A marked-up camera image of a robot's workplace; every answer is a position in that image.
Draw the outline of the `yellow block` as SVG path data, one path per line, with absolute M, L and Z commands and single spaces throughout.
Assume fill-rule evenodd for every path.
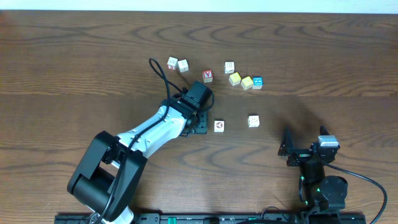
M 254 82 L 251 77 L 245 77 L 241 80 L 241 86 L 244 90 L 252 88 Z
M 241 76 L 238 72 L 234 72 L 229 76 L 229 82 L 232 86 L 236 86 L 241 83 Z

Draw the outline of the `white block orange print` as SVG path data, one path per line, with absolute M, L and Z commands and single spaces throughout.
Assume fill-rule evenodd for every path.
M 248 127 L 256 128 L 260 125 L 260 120 L 258 115 L 250 115 L 248 117 Z

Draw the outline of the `plain white letter block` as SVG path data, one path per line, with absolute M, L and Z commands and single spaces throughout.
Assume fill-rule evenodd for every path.
M 181 73 L 187 72 L 189 70 L 189 65 L 186 59 L 178 61 L 178 68 Z

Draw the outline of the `yellow block right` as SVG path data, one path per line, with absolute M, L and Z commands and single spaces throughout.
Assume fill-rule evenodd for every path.
M 241 86 L 244 90 L 252 88 L 254 82 L 251 77 L 245 77 L 241 80 Z

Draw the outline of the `red V letter block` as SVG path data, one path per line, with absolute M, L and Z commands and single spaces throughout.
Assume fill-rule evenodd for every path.
M 212 70 L 204 70 L 202 72 L 203 82 L 209 83 L 213 81 L 213 71 Z

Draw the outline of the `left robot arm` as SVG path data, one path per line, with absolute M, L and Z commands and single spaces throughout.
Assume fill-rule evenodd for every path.
M 90 223 L 131 223 L 129 208 L 148 158 L 182 134 L 202 134 L 211 106 L 205 97 L 180 95 L 163 101 L 155 115 L 116 136 L 97 134 L 68 185 L 68 192 L 93 211 Z

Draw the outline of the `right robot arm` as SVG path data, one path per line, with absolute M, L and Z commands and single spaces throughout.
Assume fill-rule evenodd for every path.
M 284 130 L 278 155 L 287 158 L 288 166 L 300 168 L 300 200 L 317 212 L 334 212 L 345 208 L 348 182 L 340 176 L 327 176 L 324 170 L 335 160 L 339 149 L 337 138 L 329 134 L 324 126 L 320 127 L 317 141 L 306 149 L 295 147 L 291 132 L 287 128 Z

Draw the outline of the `white block red globe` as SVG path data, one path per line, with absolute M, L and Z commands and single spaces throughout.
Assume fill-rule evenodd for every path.
M 224 131 L 224 121 L 222 120 L 216 120 L 214 122 L 214 132 L 216 133 L 222 133 Z

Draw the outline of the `white block red side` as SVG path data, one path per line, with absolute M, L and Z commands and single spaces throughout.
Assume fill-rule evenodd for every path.
M 178 67 L 178 59 L 175 57 L 169 57 L 167 67 L 169 70 L 176 70 Z

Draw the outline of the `yellow block left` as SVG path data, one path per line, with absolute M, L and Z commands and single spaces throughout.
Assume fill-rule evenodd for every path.
M 241 83 L 241 76 L 238 72 L 234 72 L 229 76 L 229 82 L 232 86 L 236 86 Z

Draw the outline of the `white block black print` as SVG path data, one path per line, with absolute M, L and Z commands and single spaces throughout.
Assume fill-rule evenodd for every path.
M 226 74 L 232 74 L 235 71 L 234 62 L 225 62 L 224 63 L 224 72 Z

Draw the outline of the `blue picture block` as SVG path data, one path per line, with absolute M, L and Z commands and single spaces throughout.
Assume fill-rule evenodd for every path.
M 254 77 L 253 79 L 253 90 L 260 90 L 264 85 L 264 80 L 262 77 Z

